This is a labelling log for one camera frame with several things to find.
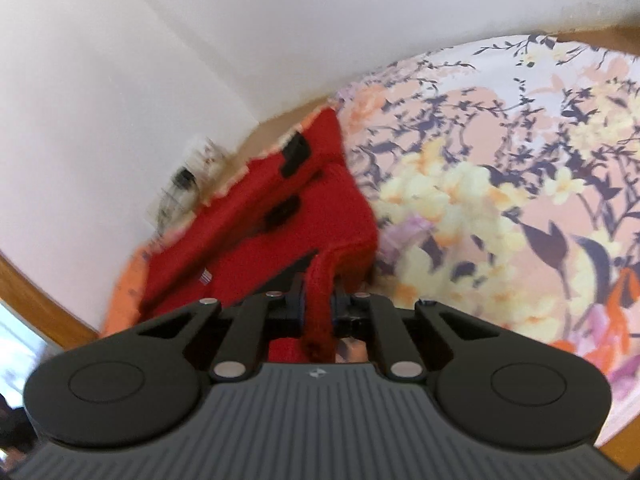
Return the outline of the red knit cardigan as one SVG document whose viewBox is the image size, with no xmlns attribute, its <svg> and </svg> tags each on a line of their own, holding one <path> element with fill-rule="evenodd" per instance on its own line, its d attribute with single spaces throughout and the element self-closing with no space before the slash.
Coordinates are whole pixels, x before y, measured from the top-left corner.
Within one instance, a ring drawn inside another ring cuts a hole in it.
<svg viewBox="0 0 640 480">
<path fill-rule="evenodd" d="M 151 257 L 140 318 L 201 298 L 230 307 L 306 261 L 302 333 L 283 337 L 269 356 L 331 362 L 334 284 L 357 290 L 377 249 L 374 214 L 347 168 L 336 113 L 326 107 L 284 148 L 251 160 L 241 180 Z"/>
</svg>

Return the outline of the black power adapter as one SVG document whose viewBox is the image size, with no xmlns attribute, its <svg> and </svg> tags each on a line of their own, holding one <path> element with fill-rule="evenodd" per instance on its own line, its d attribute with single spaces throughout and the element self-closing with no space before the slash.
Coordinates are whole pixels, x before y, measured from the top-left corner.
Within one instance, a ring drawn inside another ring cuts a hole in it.
<svg viewBox="0 0 640 480">
<path fill-rule="evenodd" d="M 181 167 L 171 178 L 171 185 L 177 190 L 189 191 L 198 187 L 193 172 L 186 167 Z"/>
</svg>

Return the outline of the floral orange bed sheet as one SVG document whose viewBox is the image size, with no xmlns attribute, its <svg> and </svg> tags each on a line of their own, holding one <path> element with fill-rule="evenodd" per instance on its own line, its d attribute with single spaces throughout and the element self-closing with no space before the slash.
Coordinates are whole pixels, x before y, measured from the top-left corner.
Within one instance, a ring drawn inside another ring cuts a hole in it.
<svg viewBox="0 0 640 480">
<path fill-rule="evenodd" d="M 553 37 L 396 62 L 337 92 L 376 220 L 373 288 L 587 359 L 639 413 L 639 61 Z"/>
</svg>

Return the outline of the white wall socket strip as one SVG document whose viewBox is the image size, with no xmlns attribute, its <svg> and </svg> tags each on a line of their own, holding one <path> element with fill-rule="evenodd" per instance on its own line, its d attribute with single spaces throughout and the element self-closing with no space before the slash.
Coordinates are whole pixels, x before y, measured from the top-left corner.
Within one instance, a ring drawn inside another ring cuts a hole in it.
<svg viewBox="0 0 640 480">
<path fill-rule="evenodd" d="M 198 136 L 188 143 L 180 164 L 171 171 L 145 213 L 157 237 L 192 214 L 231 159 L 231 153 L 208 136 Z"/>
</svg>

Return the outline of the wooden bed frame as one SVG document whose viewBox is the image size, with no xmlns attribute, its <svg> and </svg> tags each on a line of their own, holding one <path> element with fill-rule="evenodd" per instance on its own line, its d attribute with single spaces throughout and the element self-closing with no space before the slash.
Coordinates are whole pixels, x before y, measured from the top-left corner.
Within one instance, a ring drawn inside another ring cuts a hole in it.
<svg viewBox="0 0 640 480">
<path fill-rule="evenodd" d="M 64 350 L 98 338 L 98 333 L 75 318 L 1 255 L 1 300 L 24 322 Z"/>
</svg>

